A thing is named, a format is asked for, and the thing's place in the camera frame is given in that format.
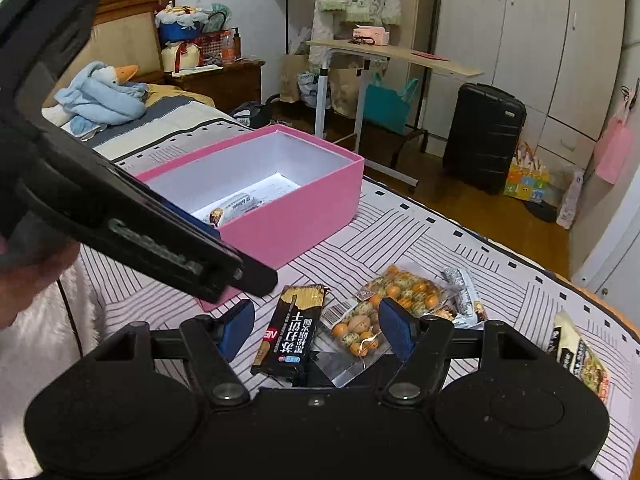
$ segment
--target suitcase handle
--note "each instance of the suitcase handle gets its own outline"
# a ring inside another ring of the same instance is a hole
[[[513,97],[513,98],[515,99],[515,96],[511,95],[511,94],[510,94],[510,93],[508,93],[508,92],[505,92],[504,90],[501,90],[501,89],[500,89],[500,88],[498,88],[498,87],[491,86],[491,85],[487,85],[487,84],[485,84],[485,83],[476,83],[476,84],[477,84],[478,86],[484,86],[484,87],[486,87],[486,88],[492,88],[492,89],[494,89],[494,90],[497,90],[498,92],[501,92],[501,93],[503,93],[503,94],[505,94],[505,95],[508,95],[509,97]]]

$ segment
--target black suitcase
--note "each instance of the black suitcase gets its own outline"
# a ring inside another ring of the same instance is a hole
[[[442,159],[445,173],[500,193],[526,117],[524,104],[511,94],[482,83],[463,84]]]

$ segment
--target hanging pink bag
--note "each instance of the hanging pink bag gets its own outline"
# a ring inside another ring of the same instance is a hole
[[[626,126],[629,116],[628,104],[633,100],[623,100],[593,150],[596,175],[602,180],[615,184],[624,166],[626,155],[633,142],[633,134]]]

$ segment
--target screw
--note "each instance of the screw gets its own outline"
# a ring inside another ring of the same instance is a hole
[[[244,392],[245,389],[236,383],[222,383],[213,388],[213,396],[225,406],[240,404]]]
[[[420,388],[412,383],[395,383],[389,387],[389,393],[398,400],[411,400],[420,395]]]

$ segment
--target orange beak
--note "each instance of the orange beak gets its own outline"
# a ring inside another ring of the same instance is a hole
[[[124,84],[129,81],[133,76],[138,73],[138,65],[127,65],[116,67],[116,77],[118,78],[118,84]]]

